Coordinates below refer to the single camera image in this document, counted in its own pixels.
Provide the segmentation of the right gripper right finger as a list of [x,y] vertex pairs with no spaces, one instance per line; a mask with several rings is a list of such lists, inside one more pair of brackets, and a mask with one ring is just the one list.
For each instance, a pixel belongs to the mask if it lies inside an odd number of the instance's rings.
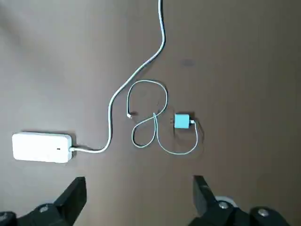
[[242,211],[233,199],[215,196],[203,176],[193,177],[193,202],[198,216],[190,226],[288,226],[276,210],[257,206]]

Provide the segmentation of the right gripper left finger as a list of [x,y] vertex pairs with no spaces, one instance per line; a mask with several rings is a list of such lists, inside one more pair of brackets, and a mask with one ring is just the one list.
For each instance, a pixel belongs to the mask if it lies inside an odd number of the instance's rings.
[[12,211],[0,213],[2,226],[72,226],[87,202],[85,177],[76,177],[53,202],[42,204],[18,217]]

